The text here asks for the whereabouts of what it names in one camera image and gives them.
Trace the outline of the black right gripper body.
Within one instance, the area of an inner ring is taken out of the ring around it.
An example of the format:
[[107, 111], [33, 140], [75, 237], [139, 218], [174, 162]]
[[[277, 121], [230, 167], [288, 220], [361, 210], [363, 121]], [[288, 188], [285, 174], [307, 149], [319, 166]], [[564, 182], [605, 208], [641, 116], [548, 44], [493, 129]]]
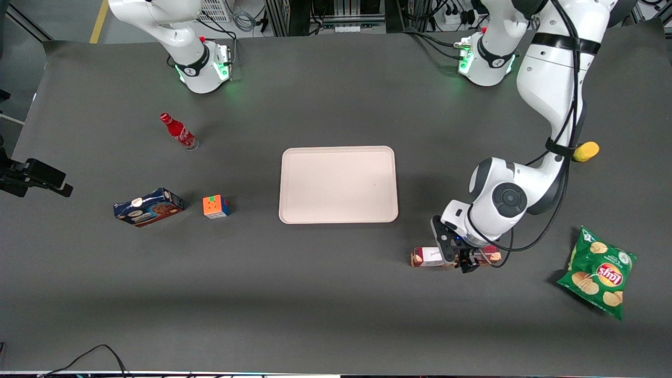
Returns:
[[27, 186], [24, 177], [24, 163], [14, 160], [1, 162], [1, 190], [19, 198], [26, 196]]

